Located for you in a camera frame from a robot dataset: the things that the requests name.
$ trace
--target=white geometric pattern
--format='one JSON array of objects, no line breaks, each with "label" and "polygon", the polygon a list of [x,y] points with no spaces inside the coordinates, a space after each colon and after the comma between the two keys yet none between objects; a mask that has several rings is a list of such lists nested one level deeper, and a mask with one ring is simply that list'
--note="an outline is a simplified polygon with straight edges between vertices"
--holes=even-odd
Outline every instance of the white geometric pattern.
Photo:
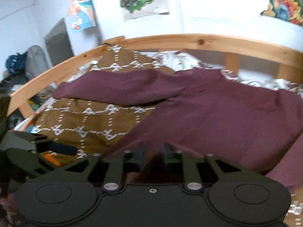
[{"label": "white geometric pattern", "polygon": [[109,104],[106,108],[105,108],[105,112],[110,111],[108,115],[114,114],[117,111],[119,111],[119,108],[115,107],[115,105],[113,104]]},{"label": "white geometric pattern", "polygon": [[101,69],[97,65],[93,65],[90,71],[101,71]]},{"label": "white geometric pattern", "polygon": [[118,53],[120,51],[122,47],[119,47],[119,45],[115,45],[113,47],[111,47],[111,49],[115,52],[115,53]]},{"label": "white geometric pattern", "polygon": [[88,115],[94,115],[96,114],[90,107],[85,109],[85,111],[83,112],[84,114],[88,114]]},{"label": "white geometric pattern", "polygon": [[160,68],[161,66],[163,66],[163,64],[158,62],[157,60],[153,61],[152,64],[154,66],[154,69],[155,68]]},{"label": "white geometric pattern", "polygon": [[60,135],[65,130],[65,129],[59,129],[60,127],[61,125],[54,125],[51,127],[56,136]]},{"label": "white geometric pattern", "polygon": [[119,66],[118,63],[113,63],[111,64],[110,68],[112,68],[112,72],[116,72],[116,71],[119,71],[120,69],[122,69],[122,66]]},{"label": "white geometric pattern", "polygon": [[53,106],[48,106],[48,107],[46,107],[45,112],[52,111],[52,110],[61,110],[61,112],[69,112],[69,107],[54,108]]},{"label": "white geometric pattern", "polygon": [[303,203],[300,203],[298,206],[298,201],[294,201],[291,205],[290,208],[288,210],[289,213],[292,213],[294,215],[301,215],[302,213],[302,208],[303,208]]},{"label": "white geometric pattern", "polygon": [[142,107],[131,107],[130,109],[134,109],[134,114],[136,113],[145,113],[147,110],[153,110],[155,107],[150,107],[150,108],[142,108]]},{"label": "white geometric pattern", "polygon": [[143,67],[143,65],[137,61],[137,60],[134,60],[133,62],[131,62],[129,65],[134,65],[134,68],[140,68],[140,67]]},{"label": "white geometric pattern", "polygon": [[75,129],[75,132],[77,132],[82,138],[86,137],[86,135],[89,133],[89,131],[83,131],[85,126],[77,126]]},{"label": "white geometric pattern", "polygon": [[100,132],[107,140],[112,140],[114,139],[116,136],[118,135],[126,135],[128,132],[125,132],[125,133],[117,133],[117,134],[114,134],[114,135],[111,135],[110,133],[112,132],[113,130],[104,130],[103,132]]},{"label": "white geometric pattern", "polygon": [[84,151],[82,149],[78,150],[77,155],[78,155],[77,159],[83,159],[83,158],[87,157],[87,154],[84,153]]},{"label": "white geometric pattern", "polygon": [[31,133],[34,133],[34,134],[37,134],[38,132],[42,131],[42,130],[47,130],[47,131],[50,131],[51,129],[49,128],[42,128],[42,129],[39,129],[41,127],[41,125],[36,125],[34,126],[33,130],[31,131]]}]

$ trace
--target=blue bag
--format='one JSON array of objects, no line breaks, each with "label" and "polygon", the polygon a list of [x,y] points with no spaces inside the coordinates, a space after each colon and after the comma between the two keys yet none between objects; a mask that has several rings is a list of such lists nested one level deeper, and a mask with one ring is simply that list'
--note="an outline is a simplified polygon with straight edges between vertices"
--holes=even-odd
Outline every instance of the blue bag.
[{"label": "blue bag", "polygon": [[10,73],[18,74],[25,68],[27,52],[24,54],[10,55],[6,60],[6,68]]}]

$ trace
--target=orange object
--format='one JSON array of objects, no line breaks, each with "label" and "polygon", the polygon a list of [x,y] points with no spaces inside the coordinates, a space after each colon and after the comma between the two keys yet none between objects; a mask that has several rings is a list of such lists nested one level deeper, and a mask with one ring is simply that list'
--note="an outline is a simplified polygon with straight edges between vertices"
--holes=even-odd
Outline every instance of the orange object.
[{"label": "orange object", "polygon": [[56,166],[61,166],[61,164],[51,154],[45,155],[44,158],[46,158],[49,162],[53,163]]},{"label": "orange object", "polygon": [[23,127],[22,131],[25,131],[32,123],[33,119],[29,120],[28,123]]}]

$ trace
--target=dark fabric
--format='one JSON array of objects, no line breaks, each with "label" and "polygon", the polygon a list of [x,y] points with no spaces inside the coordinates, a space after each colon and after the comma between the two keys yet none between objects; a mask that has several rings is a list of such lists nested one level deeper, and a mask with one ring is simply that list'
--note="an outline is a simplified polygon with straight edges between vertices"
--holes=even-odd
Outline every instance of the dark fabric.
[{"label": "dark fabric", "polygon": [[172,75],[151,69],[94,71],[62,83],[53,96],[118,105],[162,100],[103,156],[143,142],[147,161],[154,161],[166,141],[194,155],[213,153],[268,173],[290,191],[302,181],[303,168],[293,166],[303,157],[298,139],[303,104],[295,93],[246,86],[226,80],[219,70],[194,68]]},{"label": "dark fabric", "polygon": [[5,89],[0,88],[0,142],[6,132],[9,130],[8,119],[6,117],[9,109],[9,102],[11,98],[6,95]]}]

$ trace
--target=bed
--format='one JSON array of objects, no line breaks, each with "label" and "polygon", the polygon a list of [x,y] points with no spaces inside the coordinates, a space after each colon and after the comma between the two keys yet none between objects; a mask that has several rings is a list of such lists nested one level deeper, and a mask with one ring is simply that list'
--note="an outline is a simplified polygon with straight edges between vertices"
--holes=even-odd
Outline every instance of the bed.
[{"label": "bed", "polygon": [[[206,50],[219,51],[225,54],[225,68],[237,74],[240,55],[273,61],[279,64],[277,79],[284,79],[288,83],[303,83],[303,53],[280,45],[250,40],[239,37],[210,35],[210,34],[176,34],[150,36],[133,39],[125,39],[124,36],[105,40],[105,43],[119,45],[129,50],[136,51],[186,51]],[[59,85],[77,74],[79,67],[98,60],[106,50],[106,45],[99,46],[90,51],[68,59],[49,69],[38,77],[32,79],[22,88],[11,95],[11,103],[8,115],[19,108],[25,118],[30,118],[33,111],[27,100],[38,93],[47,85],[55,83]],[[289,90],[301,94],[301,87],[295,85]],[[293,204],[289,216],[285,221],[290,226],[299,226],[298,215],[293,214],[296,207],[302,207],[303,188],[293,195]]]}]

